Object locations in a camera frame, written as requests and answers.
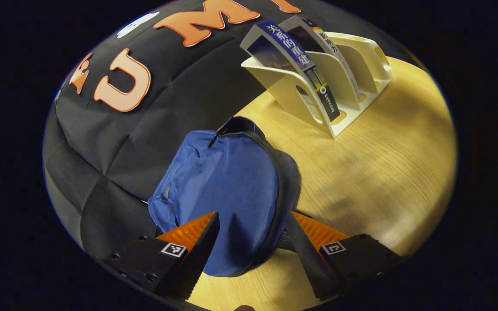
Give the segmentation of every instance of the black background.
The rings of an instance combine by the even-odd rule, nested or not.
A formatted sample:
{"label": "black background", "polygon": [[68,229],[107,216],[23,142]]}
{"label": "black background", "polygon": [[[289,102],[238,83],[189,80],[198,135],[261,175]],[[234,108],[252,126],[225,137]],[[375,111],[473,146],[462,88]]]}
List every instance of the black background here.
{"label": "black background", "polygon": [[[69,70],[109,33],[160,4],[0,1],[0,310],[161,309],[69,238],[51,208],[41,162],[49,103]],[[391,34],[430,69],[453,113],[461,158],[453,201],[427,244],[337,308],[498,309],[498,4],[359,0],[342,8]]]}

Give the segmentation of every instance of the black padded backdrop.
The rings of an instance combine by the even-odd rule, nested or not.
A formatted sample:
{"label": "black padded backdrop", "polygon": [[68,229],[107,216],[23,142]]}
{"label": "black padded backdrop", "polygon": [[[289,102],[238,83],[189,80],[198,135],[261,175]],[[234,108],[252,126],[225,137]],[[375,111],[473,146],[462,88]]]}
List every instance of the black padded backdrop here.
{"label": "black padded backdrop", "polygon": [[[71,71],[52,104],[43,145],[45,181],[61,222],[92,256],[105,256],[140,235],[153,236],[156,227],[141,200],[152,195],[184,136],[218,128],[264,91],[240,66],[249,56],[239,44],[253,24],[281,23],[293,14],[270,0],[238,0],[261,16],[236,25],[223,16],[224,29],[211,29],[209,38],[189,48],[173,30],[152,28],[170,14],[203,10],[202,2],[177,0],[155,8],[157,16],[120,39],[117,29],[86,51],[93,56],[81,94],[69,85]],[[318,0],[289,2],[325,31],[370,38],[387,56],[415,64],[393,38],[357,16]],[[148,93],[126,113],[93,100],[105,75],[119,90],[133,86],[129,75],[109,69],[124,48],[151,74]]]}

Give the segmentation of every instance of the screw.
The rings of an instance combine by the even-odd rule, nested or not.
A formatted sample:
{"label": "screw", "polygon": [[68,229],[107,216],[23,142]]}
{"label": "screw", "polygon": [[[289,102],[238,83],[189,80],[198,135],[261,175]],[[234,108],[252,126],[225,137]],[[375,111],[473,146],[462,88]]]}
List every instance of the screw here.
{"label": "screw", "polygon": [[147,279],[150,281],[150,282],[155,282],[156,280],[159,279],[158,276],[156,276],[156,274],[147,274]]}

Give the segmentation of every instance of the letter m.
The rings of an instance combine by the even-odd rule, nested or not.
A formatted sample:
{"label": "letter m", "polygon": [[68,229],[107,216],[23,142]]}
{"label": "letter m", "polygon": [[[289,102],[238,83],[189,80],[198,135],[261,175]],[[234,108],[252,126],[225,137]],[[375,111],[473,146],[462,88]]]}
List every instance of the letter m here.
{"label": "letter m", "polygon": [[206,0],[202,12],[174,13],[154,24],[153,28],[168,27],[184,37],[184,47],[192,47],[211,35],[211,30],[199,29],[194,25],[223,29],[226,24],[222,14],[228,16],[230,24],[241,24],[261,15],[232,0]]}

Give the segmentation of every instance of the orange gripper pad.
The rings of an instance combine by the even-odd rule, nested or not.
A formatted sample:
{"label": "orange gripper pad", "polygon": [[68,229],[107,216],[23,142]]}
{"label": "orange gripper pad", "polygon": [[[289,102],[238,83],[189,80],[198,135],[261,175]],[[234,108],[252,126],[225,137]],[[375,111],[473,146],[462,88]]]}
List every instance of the orange gripper pad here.
{"label": "orange gripper pad", "polygon": [[349,236],[343,232],[339,232],[338,230],[326,226],[319,221],[294,211],[292,211],[292,213],[318,253],[320,253],[320,248],[324,244],[338,242],[339,240],[349,238]]}
{"label": "orange gripper pad", "polygon": [[214,213],[215,212],[211,212],[205,216],[194,219],[187,224],[174,228],[156,238],[164,242],[186,246],[188,252],[191,252],[192,248],[195,246],[195,243],[199,240],[203,231],[205,231],[205,228],[209,224],[209,221],[211,220],[211,217],[213,217]]}

